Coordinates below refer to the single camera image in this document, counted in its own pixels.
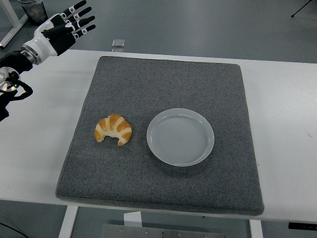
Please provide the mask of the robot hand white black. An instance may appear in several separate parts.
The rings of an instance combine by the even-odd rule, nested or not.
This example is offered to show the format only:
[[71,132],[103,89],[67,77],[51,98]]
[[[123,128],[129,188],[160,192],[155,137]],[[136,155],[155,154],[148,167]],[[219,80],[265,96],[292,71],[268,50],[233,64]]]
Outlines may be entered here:
[[85,17],[92,8],[82,0],[61,13],[54,14],[34,32],[32,40],[23,44],[21,53],[32,64],[39,65],[48,57],[59,56],[71,48],[83,35],[95,29],[94,16]]

